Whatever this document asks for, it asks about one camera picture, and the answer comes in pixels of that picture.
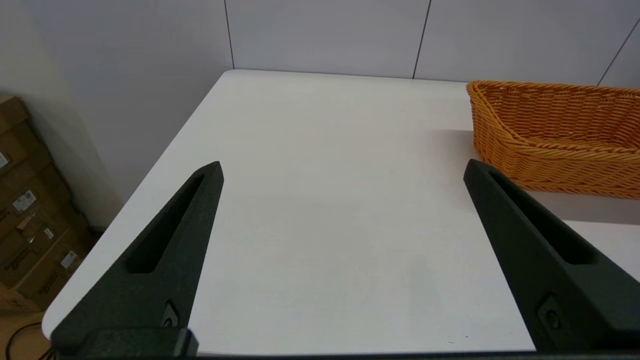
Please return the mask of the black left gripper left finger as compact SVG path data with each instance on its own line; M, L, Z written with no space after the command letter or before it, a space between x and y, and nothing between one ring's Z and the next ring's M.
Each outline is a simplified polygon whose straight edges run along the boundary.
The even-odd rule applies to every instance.
M224 184L196 170L51 335L57 352L195 352L188 323Z

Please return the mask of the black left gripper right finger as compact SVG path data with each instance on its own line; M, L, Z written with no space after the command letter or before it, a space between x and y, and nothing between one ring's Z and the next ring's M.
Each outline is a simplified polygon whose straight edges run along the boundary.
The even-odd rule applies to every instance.
M536 350L639 350L633 276L489 164L463 180Z

